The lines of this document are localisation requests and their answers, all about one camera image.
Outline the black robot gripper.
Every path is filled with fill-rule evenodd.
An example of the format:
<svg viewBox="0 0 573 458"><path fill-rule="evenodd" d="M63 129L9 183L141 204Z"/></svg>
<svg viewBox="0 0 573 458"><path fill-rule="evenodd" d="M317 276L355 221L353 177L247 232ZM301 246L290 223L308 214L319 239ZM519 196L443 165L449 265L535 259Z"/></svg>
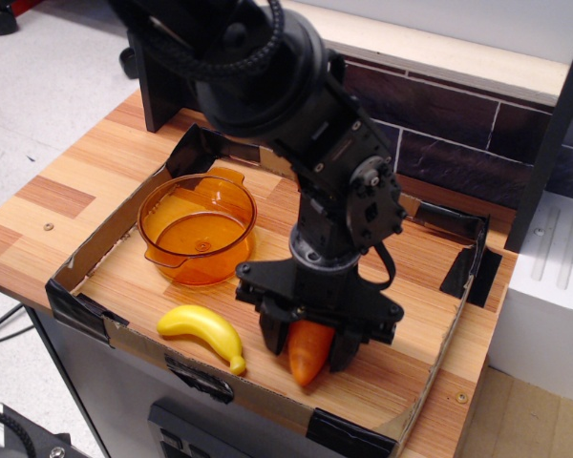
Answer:
<svg viewBox="0 0 573 458"><path fill-rule="evenodd" d="M387 281L374 283L359 275L357 252L324 257L298 229L291 231L289 250L288 259L245 261L236 268L236 298L255 306L271 353L283 352L290 325L300 320L335 329L330 372L347 369L362 343L393 341L404 310L383 294Z"/></svg>

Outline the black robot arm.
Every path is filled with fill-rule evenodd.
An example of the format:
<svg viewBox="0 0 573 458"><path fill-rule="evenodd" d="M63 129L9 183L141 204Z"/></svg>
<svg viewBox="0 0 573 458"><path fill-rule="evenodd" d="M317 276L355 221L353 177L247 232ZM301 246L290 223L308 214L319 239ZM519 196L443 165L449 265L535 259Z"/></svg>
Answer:
<svg viewBox="0 0 573 458"><path fill-rule="evenodd" d="M358 262L375 250L395 271L385 239L406 217L390 144L344 89L345 65L311 24L277 1L116 1L142 47L190 87L224 135L262 143L284 158L300 188L287 260L241 263L236 296L260 315L266 346L280 353L294 323L333 328L332 371L359 346L390 343L403 309Z"/></svg>

